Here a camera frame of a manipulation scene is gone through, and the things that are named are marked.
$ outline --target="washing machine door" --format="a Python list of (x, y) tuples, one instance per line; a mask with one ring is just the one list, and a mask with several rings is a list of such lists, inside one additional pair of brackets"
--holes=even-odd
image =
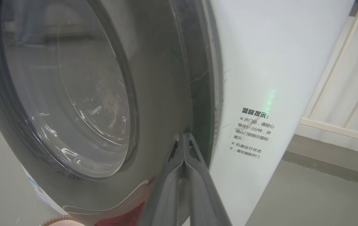
[(209, 164), (222, 84), (209, 9), (0, 1), (0, 130), (80, 222), (136, 222), (178, 133), (192, 132)]

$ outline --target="floor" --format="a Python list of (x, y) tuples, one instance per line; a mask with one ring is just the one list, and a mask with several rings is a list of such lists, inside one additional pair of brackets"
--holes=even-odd
[[(57, 216), (34, 193), (0, 133), (0, 225)], [(358, 225), (358, 184), (281, 161), (246, 226)]]

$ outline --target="door glass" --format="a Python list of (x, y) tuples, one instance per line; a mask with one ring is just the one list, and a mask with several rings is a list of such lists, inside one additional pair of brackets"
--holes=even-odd
[(70, 171), (112, 176), (135, 140), (133, 93), (86, 0), (6, 0), (8, 68), (40, 142)]

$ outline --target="front-load washing machine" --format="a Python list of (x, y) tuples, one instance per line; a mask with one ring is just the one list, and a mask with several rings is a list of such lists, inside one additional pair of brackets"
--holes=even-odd
[(40, 197), (85, 225), (135, 225), (191, 132), (244, 225), (352, 4), (0, 0), (0, 130)]

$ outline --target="wall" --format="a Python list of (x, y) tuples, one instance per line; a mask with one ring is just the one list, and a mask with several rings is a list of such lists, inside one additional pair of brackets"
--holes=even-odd
[(0, 133), (0, 226), (37, 226), (58, 215), (35, 194)]
[[(328, 67), (324, 71), (321, 82), (319, 83), (303, 117), (308, 117), (313, 107), (313, 103), (317, 99), (325, 79), (328, 77), (353, 20), (354, 17), (348, 17), (328, 63)], [(317, 105), (315, 113), (311, 116), (310, 120), (321, 121), (339, 127), (343, 126), (348, 115), (358, 101), (358, 27), (351, 40), (350, 46), (340, 61), (337, 70), (334, 71), (331, 80), (328, 82), (327, 90), (321, 98), (322, 101)], [(358, 109), (351, 119), (349, 129), (358, 131)], [(358, 139), (355, 138), (304, 125), (298, 126), (296, 134), (358, 151)]]

